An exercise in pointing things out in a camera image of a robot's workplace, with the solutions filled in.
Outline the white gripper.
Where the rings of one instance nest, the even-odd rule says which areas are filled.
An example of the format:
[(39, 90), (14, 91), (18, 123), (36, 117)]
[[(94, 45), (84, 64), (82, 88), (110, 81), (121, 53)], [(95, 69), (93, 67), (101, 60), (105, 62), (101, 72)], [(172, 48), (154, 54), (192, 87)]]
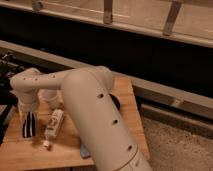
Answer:
[(18, 102), (18, 108), (19, 108), (19, 120), (20, 120), (20, 126), (21, 129), (23, 128), (23, 124), (24, 124), (24, 114), (23, 112), (33, 112), (32, 114), (32, 120), (34, 123), (37, 122), (37, 114), (38, 111), (37, 108), (39, 106), (38, 102), (33, 102), (33, 103), (23, 103), (21, 101)]

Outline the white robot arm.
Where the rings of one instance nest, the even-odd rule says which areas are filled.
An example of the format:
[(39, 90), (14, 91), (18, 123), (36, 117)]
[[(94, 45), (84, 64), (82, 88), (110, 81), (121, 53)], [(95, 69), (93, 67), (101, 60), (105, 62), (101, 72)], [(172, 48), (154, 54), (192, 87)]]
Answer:
[(10, 85), (24, 114), (22, 136), (35, 134), (38, 91), (59, 89), (65, 109), (99, 171), (152, 171), (110, 96), (113, 84), (113, 73), (104, 66), (51, 74), (30, 68), (14, 75)]

